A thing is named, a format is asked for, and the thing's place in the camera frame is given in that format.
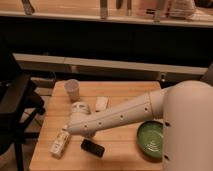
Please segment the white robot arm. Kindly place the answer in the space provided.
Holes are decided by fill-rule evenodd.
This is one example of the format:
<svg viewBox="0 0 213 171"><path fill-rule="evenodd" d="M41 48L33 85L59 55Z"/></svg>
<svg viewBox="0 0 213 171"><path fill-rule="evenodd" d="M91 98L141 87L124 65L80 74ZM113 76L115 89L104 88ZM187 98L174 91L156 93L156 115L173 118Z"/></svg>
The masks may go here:
<svg viewBox="0 0 213 171"><path fill-rule="evenodd" d="M163 121L163 171L213 171L213 86L183 81L117 106L70 120L73 135L145 120Z"/></svg>

